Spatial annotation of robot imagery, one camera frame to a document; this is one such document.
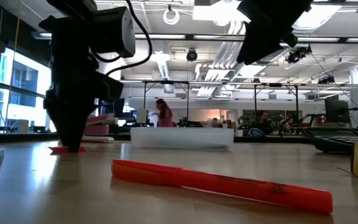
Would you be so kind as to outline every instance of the red marker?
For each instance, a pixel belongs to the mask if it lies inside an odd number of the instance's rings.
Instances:
[[[324,190],[125,160],[113,160],[111,173],[140,184],[191,187],[318,213],[333,212],[333,196]]]

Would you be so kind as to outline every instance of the white tray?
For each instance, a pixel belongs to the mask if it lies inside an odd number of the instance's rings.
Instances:
[[[234,142],[234,130],[226,128],[131,128],[134,147],[225,148]]]

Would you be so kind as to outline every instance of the table surface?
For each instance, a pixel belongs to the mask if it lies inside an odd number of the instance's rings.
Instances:
[[[50,155],[52,142],[2,144],[0,223],[358,223],[358,177],[349,156],[307,144],[241,143],[230,149],[135,149],[131,142],[84,144],[87,152]],[[113,159],[313,187],[332,192],[334,213],[133,184],[111,177]]]

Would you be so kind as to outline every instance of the woman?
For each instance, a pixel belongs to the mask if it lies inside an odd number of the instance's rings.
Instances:
[[[173,127],[172,111],[163,99],[155,102],[155,106],[159,110],[158,127]]]

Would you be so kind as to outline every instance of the person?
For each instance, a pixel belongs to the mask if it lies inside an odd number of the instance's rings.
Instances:
[[[155,102],[158,112],[158,127],[173,127],[172,111],[163,99]]]
[[[258,112],[258,122],[255,124],[254,128],[261,130],[264,134],[271,134],[273,132],[273,128],[270,125],[269,117],[267,116],[266,111]]]

